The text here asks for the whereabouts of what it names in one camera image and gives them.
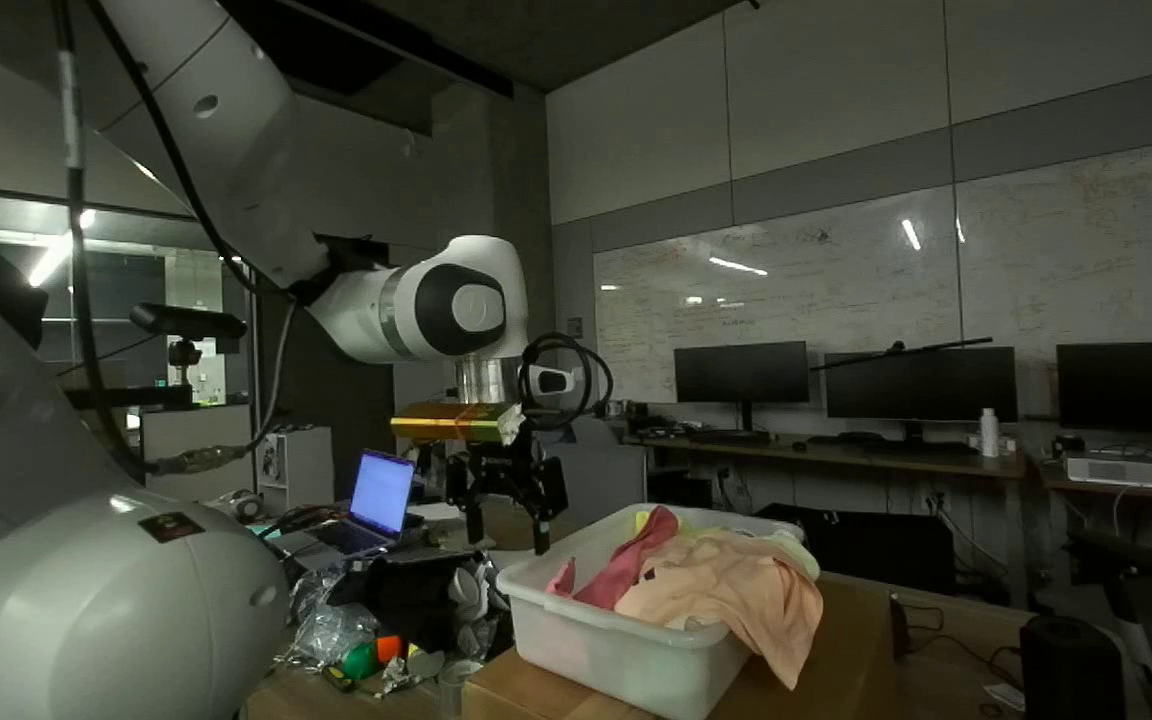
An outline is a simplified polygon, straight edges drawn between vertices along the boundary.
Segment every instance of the ceiling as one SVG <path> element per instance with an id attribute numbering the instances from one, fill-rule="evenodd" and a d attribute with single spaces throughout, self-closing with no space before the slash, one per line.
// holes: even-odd
<path id="1" fill-rule="evenodd" d="M 454 80 L 551 92 L 737 0 L 223 0 L 302 95 L 428 132 Z"/>

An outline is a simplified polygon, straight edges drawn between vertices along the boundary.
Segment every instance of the cardboard box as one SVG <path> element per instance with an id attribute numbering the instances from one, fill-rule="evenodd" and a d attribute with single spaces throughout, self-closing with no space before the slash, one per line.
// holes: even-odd
<path id="1" fill-rule="evenodd" d="M 888 720 L 897 707 L 897 657 L 888 592 L 825 576 L 825 625 L 796 693 L 765 660 L 749 660 L 713 716 Z M 515 653 L 494 657 L 459 693 L 464 720 L 640 720 L 648 711 L 545 670 Z"/>

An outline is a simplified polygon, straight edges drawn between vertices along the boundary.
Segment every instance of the computer monitor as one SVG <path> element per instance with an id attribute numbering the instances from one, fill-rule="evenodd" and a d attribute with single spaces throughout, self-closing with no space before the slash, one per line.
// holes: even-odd
<path id="1" fill-rule="evenodd" d="M 829 416 L 976 421 L 1016 416 L 1013 348 L 829 352 Z"/>
<path id="2" fill-rule="evenodd" d="M 808 342 L 718 342 L 676 348 L 676 397 L 680 402 L 740 402 L 743 429 L 752 429 L 752 402 L 804 402 L 808 393 Z"/>
<path id="3" fill-rule="evenodd" d="M 1061 422 L 1152 432 L 1152 342 L 1061 342 Z"/>
<path id="4" fill-rule="evenodd" d="M 346 515 L 392 535 L 405 533 L 411 478 L 416 464 L 392 454 L 361 454 Z"/>

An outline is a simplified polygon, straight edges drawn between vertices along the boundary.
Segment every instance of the computer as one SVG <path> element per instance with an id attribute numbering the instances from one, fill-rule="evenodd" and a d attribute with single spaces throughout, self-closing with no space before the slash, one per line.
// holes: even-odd
<path id="1" fill-rule="evenodd" d="M 369 546 L 392 546 L 405 535 L 406 501 L 411 501 L 416 464 L 392 454 L 361 454 L 346 515 L 290 533 L 276 539 L 288 557 L 308 557 L 335 546 L 361 557 Z"/>

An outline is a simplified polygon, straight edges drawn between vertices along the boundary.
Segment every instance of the white plastic bin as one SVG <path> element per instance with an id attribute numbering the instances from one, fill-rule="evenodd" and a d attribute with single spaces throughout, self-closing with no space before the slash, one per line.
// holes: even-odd
<path id="1" fill-rule="evenodd" d="M 749 660 L 749 649 L 726 629 L 670 633 L 545 592 L 569 561 L 577 561 L 577 587 L 582 587 L 606 557 L 630 539 L 634 515 L 653 507 L 654 504 L 628 504 L 563 535 L 545 557 L 499 572 L 499 592 L 513 600 L 515 653 L 654 716 L 707 716 Z M 783 529 L 775 518 L 699 507 L 666 511 L 676 511 L 684 529 L 743 535 Z"/>

